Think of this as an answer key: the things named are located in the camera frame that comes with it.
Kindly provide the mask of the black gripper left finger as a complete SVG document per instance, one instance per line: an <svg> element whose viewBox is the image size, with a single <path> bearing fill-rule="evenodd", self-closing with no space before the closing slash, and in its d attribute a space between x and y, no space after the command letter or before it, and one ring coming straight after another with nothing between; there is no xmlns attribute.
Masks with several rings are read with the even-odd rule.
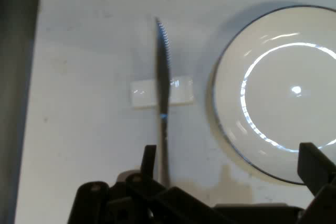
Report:
<svg viewBox="0 0 336 224"><path fill-rule="evenodd" d="M144 148L141 168L110 187L81 185L68 223L231 223L213 208L177 188L153 179L155 145Z"/></svg>

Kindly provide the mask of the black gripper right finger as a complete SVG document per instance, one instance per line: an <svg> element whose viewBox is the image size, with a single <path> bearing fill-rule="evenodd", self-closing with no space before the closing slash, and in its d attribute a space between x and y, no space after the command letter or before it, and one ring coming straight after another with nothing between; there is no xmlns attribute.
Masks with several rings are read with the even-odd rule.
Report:
<svg viewBox="0 0 336 224"><path fill-rule="evenodd" d="M313 143L300 143L297 172L314 196L298 223L335 223L335 164Z"/></svg>

